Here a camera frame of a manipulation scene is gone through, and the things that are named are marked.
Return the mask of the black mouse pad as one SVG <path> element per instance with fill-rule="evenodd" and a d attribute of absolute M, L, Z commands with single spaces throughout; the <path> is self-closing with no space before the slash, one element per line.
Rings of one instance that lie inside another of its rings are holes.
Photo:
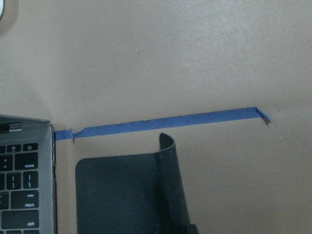
<path fill-rule="evenodd" d="M 196 234 L 176 144 L 159 136 L 155 153 L 84 158 L 75 168 L 79 234 Z"/>

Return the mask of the silver grey laptop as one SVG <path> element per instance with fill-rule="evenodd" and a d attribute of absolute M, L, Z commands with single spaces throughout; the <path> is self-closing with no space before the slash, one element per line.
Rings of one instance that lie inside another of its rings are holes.
<path fill-rule="evenodd" d="M 48 120 L 0 116 L 0 232 L 56 234 L 55 133 Z"/>

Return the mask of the blue tape line crosswise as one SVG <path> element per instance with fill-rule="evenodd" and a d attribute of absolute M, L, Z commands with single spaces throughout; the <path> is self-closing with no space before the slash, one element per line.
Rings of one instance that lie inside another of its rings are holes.
<path fill-rule="evenodd" d="M 183 127 L 191 125 L 209 124 L 217 122 L 245 120 L 251 118 L 262 118 L 265 123 L 271 123 L 268 114 L 257 107 L 248 107 L 232 110 L 223 110 L 210 113 L 183 115 L 176 117 L 156 118 L 140 120 L 119 124 L 85 127 L 78 132 L 72 129 L 59 130 L 55 132 L 55 140 L 76 139 L 81 137 L 96 137 L 130 132 L 149 131 L 156 129 Z"/>

